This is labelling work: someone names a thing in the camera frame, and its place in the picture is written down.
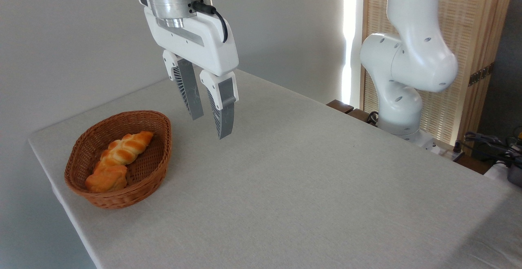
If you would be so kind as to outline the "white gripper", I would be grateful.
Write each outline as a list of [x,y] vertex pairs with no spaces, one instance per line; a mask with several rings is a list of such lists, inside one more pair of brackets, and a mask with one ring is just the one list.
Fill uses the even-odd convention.
[[234,103],[239,99],[234,72],[239,65],[237,48],[230,26],[223,42],[223,28],[214,15],[196,13],[184,19],[183,28],[166,27],[151,9],[144,9],[155,42],[165,50],[163,60],[171,81],[175,82],[193,120],[204,115],[193,64],[203,68],[199,78],[207,88],[217,134],[223,139],[232,133]]

